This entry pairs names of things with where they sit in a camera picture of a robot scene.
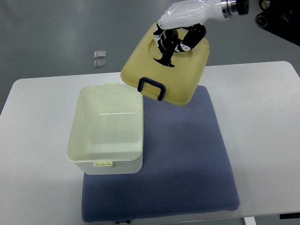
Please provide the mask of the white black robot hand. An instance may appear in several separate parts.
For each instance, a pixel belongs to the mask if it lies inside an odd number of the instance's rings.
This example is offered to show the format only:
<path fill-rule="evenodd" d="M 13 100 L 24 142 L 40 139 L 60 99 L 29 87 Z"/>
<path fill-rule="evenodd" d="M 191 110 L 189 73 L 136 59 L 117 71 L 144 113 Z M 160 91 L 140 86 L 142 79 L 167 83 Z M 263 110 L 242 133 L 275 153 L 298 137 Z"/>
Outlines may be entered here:
<path fill-rule="evenodd" d="M 211 19 L 225 21 L 233 14 L 247 14 L 248 1 L 184 0 L 173 3 L 160 17 L 153 32 L 154 41 L 162 53 L 156 62 L 174 67 L 174 53 L 195 48 L 206 35 L 204 23 Z"/>

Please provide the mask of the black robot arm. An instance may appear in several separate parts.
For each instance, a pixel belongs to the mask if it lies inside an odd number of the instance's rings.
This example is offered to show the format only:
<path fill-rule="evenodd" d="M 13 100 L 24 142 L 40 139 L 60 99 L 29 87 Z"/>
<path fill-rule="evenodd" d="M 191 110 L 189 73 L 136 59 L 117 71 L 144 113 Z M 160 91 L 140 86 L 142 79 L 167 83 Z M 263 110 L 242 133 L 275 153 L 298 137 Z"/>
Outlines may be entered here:
<path fill-rule="evenodd" d="M 298 0 L 260 0 L 256 25 L 297 46 L 300 45 L 300 2 Z"/>

